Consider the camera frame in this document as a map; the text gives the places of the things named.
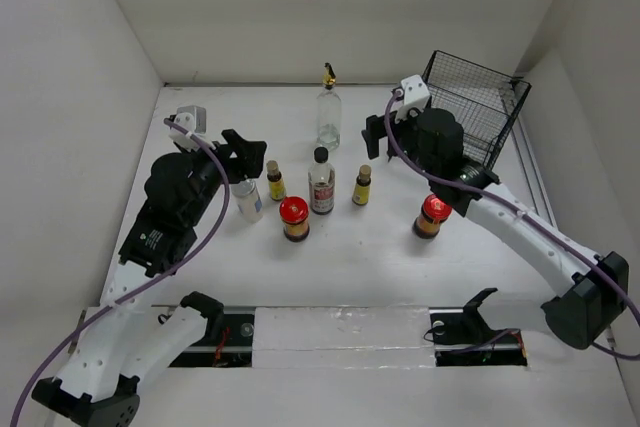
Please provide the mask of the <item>clear glass oil bottle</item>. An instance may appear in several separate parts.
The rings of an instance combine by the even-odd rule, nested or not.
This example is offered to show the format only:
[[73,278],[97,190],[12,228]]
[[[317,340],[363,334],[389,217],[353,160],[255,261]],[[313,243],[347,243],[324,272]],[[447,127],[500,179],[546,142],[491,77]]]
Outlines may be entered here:
[[342,100],[336,91],[336,75],[329,62],[324,64],[322,89],[317,96],[317,143],[329,151],[340,145]]

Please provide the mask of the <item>red label vinegar bottle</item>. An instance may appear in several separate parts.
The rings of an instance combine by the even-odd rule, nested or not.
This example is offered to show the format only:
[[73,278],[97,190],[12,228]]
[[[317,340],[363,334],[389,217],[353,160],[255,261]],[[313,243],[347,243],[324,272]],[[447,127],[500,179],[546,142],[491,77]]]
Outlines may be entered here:
[[335,203],[335,169],[326,147],[316,147],[308,170],[309,205],[318,215],[327,215]]

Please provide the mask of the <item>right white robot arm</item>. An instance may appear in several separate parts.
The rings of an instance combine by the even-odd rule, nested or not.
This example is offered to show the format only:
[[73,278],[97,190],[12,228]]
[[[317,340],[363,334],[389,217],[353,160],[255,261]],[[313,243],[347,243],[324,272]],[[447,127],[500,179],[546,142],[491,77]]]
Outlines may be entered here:
[[400,119],[394,112],[370,116],[362,137],[375,159],[379,143],[425,177],[438,199],[503,241],[549,284],[554,298],[541,308],[547,326],[578,350],[597,338],[625,309],[628,262],[616,252],[600,255],[568,237],[527,209],[498,176],[464,153],[464,130],[452,113],[412,108]]

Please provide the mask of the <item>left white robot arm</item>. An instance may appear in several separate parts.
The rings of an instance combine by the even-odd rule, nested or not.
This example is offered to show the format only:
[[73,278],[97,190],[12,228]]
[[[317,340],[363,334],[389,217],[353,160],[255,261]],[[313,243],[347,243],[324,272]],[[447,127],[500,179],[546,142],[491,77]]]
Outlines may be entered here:
[[118,253],[118,265],[100,309],[64,340],[76,345],[52,377],[37,373],[31,398],[78,426],[127,426],[140,393],[188,346],[212,343],[222,334],[224,306],[200,292],[186,295],[174,313],[146,341],[140,339],[147,310],[164,284],[212,237],[195,228],[216,192],[258,178],[267,144],[248,141],[235,130],[222,143],[172,124],[177,151],[159,157],[145,182],[146,199]]

